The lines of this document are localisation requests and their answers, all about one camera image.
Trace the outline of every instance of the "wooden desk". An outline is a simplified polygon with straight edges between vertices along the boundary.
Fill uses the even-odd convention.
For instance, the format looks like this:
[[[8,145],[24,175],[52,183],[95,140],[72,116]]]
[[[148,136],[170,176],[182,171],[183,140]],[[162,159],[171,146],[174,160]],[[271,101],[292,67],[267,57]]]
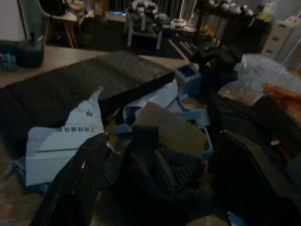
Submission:
[[[0,88],[14,82],[26,80],[38,74],[48,72],[59,67],[71,65],[79,61],[90,59],[96,56],[102,56],[104,54],[106,54],[106,52],[46,46],[45,60],[40,68],[17,68],[17,70],[14,72],[7,72],[0,68]],[[179,59],[154,56],[141,57],[169,68],[174,68],[184,63],[188,63]],[[4,172],[12,162],[12,159],[8,155],[7,149],[8,148],[3,143],[2,136],[0,136],[0,225],[29,225],[34,213],[40,205],[42,197],[37,194],[24,193],[24,190],[18,182],[16,175],[12,175],[7,180],[4,178]],[[113,200],[110,199],[109,206],[104,205],[101,207],[103,204],[102,202],[96,207],[96,210],[101,211],[105,215],[107,209],[112,208],[114,205],[116,206],[116,204],[112,202]],[[124,219],[124,216],[122,217],[122,213],[117,213],[117,216],[119,217],[119,221],[124,223],[124,221],[122,221]],[[110,216],[106,216],[106,219],[103,219],[98,214],[93,217],[92,225],[108,225],[108,218],[110,218]]]

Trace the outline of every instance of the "white chair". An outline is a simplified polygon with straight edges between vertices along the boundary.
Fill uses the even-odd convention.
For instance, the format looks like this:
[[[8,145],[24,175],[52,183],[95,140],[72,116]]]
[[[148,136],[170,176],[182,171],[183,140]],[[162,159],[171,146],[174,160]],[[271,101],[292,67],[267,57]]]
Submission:
[[[66,12],[62,16],[51,16],[49,13],[45,12],[42,6],[40,5],[40,1],[38,0],[38,4],[42,14],[47,18],[47,24],[45,29],[45,37],[44,37],[44,45],[47,44],[50,35],[52,34],[52,20],[62,21],[64,24],[64,28],[68,37],[68,41],[70,43],[71,48],[78,47],[77,40],[75,38],[74,24],[77,23],[78,17],[70,12]]]

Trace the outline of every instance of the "black backpack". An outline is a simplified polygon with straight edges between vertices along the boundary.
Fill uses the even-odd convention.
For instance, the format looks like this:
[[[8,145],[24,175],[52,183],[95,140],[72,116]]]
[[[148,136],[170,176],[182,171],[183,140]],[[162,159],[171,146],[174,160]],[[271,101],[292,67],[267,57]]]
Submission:
[[[42,9],[52,16],[62,16],[68,8],[68,4],[62,0],[39,0],[39,2]]]

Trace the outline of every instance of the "blue plastic piece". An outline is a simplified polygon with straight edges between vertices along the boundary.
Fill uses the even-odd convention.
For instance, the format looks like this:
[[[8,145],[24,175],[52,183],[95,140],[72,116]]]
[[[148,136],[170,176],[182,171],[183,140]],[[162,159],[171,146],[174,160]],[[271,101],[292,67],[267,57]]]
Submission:
[[[206,151],[203,151],[201,157],[202,157],[203,160],[208,160],[213,155],[214,149],[213,149],[213,146],[212,146],[211,139],[210,139],[207,128],[206,127],[199,127],[199,130],[206,133],[206,135],[207,135],[209,149],[206,150]]]
[[[182,65],[175,70],[175,79],[181,87],[179,96],[199,96],[201,85],[201,74],[193,64]]]

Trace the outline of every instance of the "plastic wrap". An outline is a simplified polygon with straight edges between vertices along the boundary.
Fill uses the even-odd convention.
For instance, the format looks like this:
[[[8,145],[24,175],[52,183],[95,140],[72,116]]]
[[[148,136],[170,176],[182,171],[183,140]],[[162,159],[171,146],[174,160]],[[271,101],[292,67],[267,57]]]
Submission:
[[[251,106],[264,95],[263,83],[279,85],[301,93],[299,78],[289,73],[283,65],[261,55],[243,55],[235,70],[238,72],[238,80],[221,88],[219,95],[222,97]]]

